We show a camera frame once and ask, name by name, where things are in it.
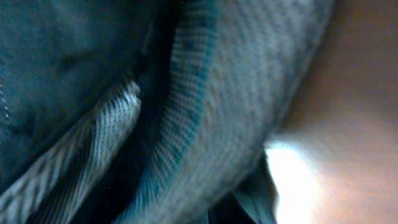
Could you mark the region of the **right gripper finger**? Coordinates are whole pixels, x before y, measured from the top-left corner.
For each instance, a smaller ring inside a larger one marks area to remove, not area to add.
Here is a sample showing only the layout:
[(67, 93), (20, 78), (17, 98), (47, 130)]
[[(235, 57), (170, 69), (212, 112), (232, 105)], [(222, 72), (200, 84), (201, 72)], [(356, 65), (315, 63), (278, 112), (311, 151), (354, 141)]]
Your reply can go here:
[(232, 193), (225, 195), (208, 210), (209, 224), (255, 224)]

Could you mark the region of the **black shorts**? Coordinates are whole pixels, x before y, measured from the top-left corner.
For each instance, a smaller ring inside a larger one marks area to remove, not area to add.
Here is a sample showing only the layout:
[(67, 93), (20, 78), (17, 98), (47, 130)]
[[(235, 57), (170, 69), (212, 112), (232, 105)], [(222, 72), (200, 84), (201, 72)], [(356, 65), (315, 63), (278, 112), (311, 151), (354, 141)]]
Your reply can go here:
[(1, 222), (274, 223), (265, 142), (333, 13), (312, 1), (2, 1)]

